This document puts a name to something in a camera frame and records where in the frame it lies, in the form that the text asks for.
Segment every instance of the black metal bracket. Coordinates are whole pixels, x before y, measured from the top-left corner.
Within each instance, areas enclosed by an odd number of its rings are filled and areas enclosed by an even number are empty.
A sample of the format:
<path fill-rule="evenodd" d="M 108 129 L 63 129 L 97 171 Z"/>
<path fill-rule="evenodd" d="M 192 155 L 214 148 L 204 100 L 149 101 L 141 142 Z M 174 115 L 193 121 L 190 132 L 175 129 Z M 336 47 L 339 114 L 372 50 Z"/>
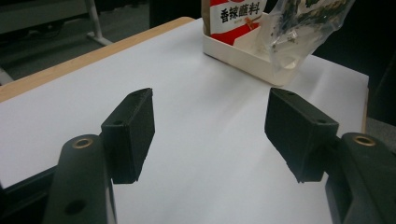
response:
<path fill-rule="evenodd" d="M 336 136 L 338 123 L 294 92 L 272 88 L 265 132 L 298 182 L 329 175 L 333 223 L 396 223 L 396 155 L 363 133 Z"/>
<path fill-rule="evenodd" d="M 117 223 L 111 180 L 137 181 L 154 133 L 152 89 L 129 94 L 100 135 L 69 140 L 56 167 L 0 190 L 1 223 Z"/>

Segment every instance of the table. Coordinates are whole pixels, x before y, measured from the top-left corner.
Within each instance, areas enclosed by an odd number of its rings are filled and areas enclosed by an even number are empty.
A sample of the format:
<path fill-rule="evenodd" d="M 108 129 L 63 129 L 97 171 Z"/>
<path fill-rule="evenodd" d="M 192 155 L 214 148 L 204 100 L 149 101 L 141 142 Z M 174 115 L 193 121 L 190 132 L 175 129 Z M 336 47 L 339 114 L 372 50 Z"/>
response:
<path fill-rule="evenodd" d="M 332 223 L 326 177 L 297 184 L 265 136 L 271 86 L 204 55 L 202 20 L 189 21 L 0 89 L 4 187 L 55 165 L 64 142 L 99 134 L 126 94 L 151 87 L 156 133 L 139 182 L 114 188 L 119 223 Z M 361 131 L 367 83 L 363 74 L 309 56 L 284 88 L 339 121 L 342 135 Z"/>

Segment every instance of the dark floor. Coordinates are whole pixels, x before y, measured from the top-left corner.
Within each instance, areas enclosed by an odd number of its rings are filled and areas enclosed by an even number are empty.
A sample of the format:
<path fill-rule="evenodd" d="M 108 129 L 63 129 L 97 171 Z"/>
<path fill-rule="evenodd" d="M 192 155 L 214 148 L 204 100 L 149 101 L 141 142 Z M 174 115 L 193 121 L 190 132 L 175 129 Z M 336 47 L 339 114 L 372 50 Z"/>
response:
<path fill-rule="evenodd" d="M 138 34 L 149 28 L 149 4 L 120 7 L 101 12 L 103 35 L 112 42 Z M 14 79 L 73 59 L 102 46 L 86 37 L 92 30 L 87 16 L 67 21 L 60 30 L 31 32 L 28 37 L 0 42 L 0 66 Z M 366 132 L 396 149 L 396 128 L 376 119 L 367 119 Z"/>

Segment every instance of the plastic bag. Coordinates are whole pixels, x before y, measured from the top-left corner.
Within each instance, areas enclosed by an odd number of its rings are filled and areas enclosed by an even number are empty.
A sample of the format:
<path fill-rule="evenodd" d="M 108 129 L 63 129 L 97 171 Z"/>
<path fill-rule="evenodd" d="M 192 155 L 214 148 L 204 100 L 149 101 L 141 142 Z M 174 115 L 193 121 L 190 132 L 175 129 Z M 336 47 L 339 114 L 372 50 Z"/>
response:
<path fill-rule="evenodd" d="M 355 0 L 278 0 L 258 34 L 255 54 L 268 57 L 276 75 L 296 69 L 340 29 Z"/>

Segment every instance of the white box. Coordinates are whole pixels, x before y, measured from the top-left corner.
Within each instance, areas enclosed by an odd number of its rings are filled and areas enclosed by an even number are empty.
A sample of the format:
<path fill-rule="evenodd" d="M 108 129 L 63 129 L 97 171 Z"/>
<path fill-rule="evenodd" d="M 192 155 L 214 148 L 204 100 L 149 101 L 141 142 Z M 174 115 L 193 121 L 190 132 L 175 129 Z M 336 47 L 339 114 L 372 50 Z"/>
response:
<path fill-rule="evenodd" d="M 262 31 L 261 35 L 265 32 L 269 32 L 268 21 L 268 14 L 262 13 L 261 26 L 236 38 L 233 46 L 203 34 L 204 53 L 273 85 L 286 85 L 292 80 L 294 74 L 298 70 L 298 66 L 295 65 L 295 63 L 284 66 L 275 74 L 274 68 L 269 60 L 269 55 L 261 54 L 259 56 L 253 53 L 253 45 L 261 29 L 265 29 Z"/>

